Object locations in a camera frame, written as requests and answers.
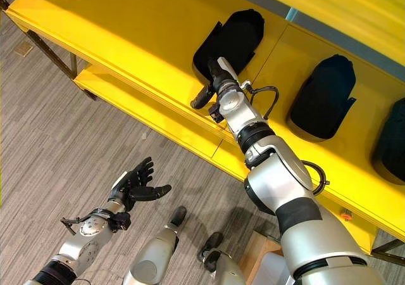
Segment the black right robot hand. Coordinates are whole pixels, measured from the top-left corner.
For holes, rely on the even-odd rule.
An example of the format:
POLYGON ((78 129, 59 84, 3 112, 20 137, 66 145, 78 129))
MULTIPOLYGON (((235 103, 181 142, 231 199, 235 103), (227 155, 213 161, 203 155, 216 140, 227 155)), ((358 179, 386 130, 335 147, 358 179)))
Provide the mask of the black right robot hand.
POLYGON ((208 58, 208 70, 210 79, 205 77, 195 66, 193 71, 203 85, 197 96, 190 102, 193 109, 199 110, 206 106, 214 95, 220 95, 227 87, 239 88, 237 74, 224 58, 208 58))

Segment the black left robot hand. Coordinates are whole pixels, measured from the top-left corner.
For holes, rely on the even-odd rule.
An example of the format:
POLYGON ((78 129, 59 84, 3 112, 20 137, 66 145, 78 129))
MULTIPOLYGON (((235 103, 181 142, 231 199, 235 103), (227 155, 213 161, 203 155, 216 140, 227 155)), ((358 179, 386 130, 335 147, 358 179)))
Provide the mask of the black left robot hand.
POLYGON ((125 212, 130 212, 138 201, 154 201, 171 191, 171 185, 152 187, 148 183, 153 179, 154 163, 149 156, 143 159, 133 170, 127 172, 111 189, 108 201, 119 201, 125 212))

